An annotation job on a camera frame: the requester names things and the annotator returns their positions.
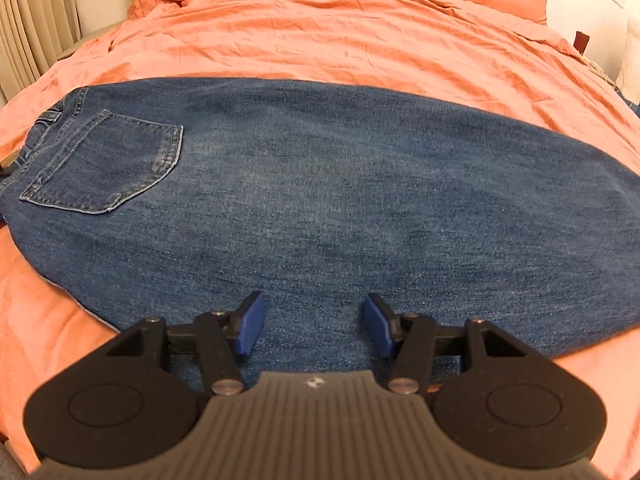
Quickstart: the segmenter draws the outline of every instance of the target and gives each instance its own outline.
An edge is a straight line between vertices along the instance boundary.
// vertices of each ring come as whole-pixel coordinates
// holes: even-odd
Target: beige curtain
[[[0,0],[0,88],[7,99],[79,39],[74,0]]]

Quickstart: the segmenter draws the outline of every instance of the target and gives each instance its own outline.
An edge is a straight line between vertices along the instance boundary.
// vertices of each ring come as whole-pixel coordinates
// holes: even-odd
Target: back pocket
[[[88,214],[113,211],[169,174],[182,131],[103,110],[61,141],[20,200]]]

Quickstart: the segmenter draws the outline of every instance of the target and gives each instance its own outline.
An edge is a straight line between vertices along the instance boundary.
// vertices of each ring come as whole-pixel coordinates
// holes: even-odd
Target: blue fabric
[[[640,322],[640,187],[575,140],[410,94],[165,78],[77,89],[1,184],[15,243],[123,328],[255,288],[259,370],[376,368],[360,304],[480,316],[545,354]]]

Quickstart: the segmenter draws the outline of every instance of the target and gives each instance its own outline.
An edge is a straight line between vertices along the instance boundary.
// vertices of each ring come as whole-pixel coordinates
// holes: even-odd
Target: orange bed sheet
[[[583,140],[640,174],[640,121],[554,31],[463,0],[134,0],[117,30],[57,63],[0,114],[0,159],[85,85],[253,76],[368,85],[482,108]],[[0,433],[29,470],[30,393],[113,333],[45,282],[0,230]],[[640,329],[566,356],[609,425],[594,463],[640,468]]]

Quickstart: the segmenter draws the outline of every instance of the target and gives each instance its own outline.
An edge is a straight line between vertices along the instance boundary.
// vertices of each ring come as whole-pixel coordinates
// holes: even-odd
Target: red object
[[[587,48],[587,43],[589,43],[589,37],[585,33],[575,33],[574,48],[580,52],[580,55],[584,54],[584,51]]]

